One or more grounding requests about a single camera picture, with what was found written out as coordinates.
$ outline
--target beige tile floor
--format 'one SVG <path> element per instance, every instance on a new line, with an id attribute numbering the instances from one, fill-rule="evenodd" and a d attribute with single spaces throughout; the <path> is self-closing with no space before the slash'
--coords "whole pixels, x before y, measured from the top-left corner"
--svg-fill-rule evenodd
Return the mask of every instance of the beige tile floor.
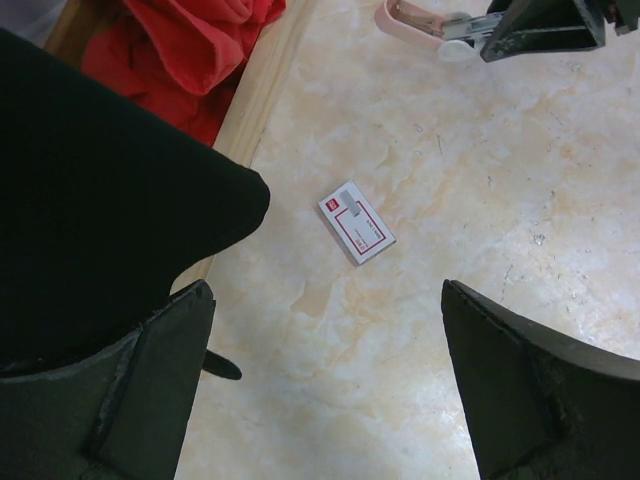
<path id="1" fill-rule="evenodd" d="M 640 359 L 640 34 L 452 65 L 376 6 L 320 2 L 264 132 L 270 212 L 209 278 L 245 376 L 202 376 L 179 479 L 478 478 L 446 278 Z M 349 179 L 398 238 L 360 268 L 314 211 Z"/>

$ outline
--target wooden baseboard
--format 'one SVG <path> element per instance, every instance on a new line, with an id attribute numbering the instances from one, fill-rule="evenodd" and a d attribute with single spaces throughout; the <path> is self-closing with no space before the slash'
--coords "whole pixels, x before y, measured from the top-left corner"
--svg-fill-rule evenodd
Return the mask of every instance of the wooden baseboard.
<path id="1" fill-rule="evenodd" d="M 262 32 L 249 59 L 213 146 L 241 165 L 249 167 L 253 162 L 315 4 L 316 0 L 289 0 L 282 18 Z M 91 37 L 113 25 L 119 14 L 110 0 L 67 0 L 44 49 L 79 68 Z M 206 278 L 213 258 L 205 258 L 184 271 L 171 291 Z"/>
<path id="2" fill-rule="evenodd" d="M 253 162 L 315 4 L 316 0 L 290 0 L 283 17 L 262 32 L 251 54 L 213 145 L 240 165 L 249 167 Z M 183 272 L 174 282 L 172 291 L 207 278 L 213 260 L 214 257 L 205 258 Z"/>

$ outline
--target red garment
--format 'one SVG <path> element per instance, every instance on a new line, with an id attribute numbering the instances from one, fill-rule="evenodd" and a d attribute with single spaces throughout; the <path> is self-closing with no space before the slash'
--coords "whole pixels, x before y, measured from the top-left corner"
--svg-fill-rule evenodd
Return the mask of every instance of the red garment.
<path id="1" fill-rule="evenodd" d="M 82 71 L 213 144 L 262 28 L 285 0 L 122 0 L 87 47 Z"/>

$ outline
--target red logo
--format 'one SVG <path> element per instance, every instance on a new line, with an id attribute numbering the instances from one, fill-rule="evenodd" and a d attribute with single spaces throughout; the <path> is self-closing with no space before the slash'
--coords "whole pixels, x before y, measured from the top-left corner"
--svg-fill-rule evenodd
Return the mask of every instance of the red logo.
<path id="1" fill-rule="evenodd" d="M 338 201 L 335 198 L 332 198 L 331 200 L 329 200 L 327 203 L 327 208 L 329 209 L 330 212 L 333 212 L 334 210 L 336 210 L 340 204 L 338 203 Z"/>

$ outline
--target small card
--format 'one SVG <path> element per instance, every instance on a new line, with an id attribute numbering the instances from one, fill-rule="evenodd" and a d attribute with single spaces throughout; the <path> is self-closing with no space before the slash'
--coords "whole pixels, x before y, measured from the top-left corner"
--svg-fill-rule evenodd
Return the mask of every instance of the small card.
<path id="1" fill-rule="evenodd" d="M 318 203 L 353 258 L 362 265 L 396 242 L 355 183 L 347 182 Z"/>

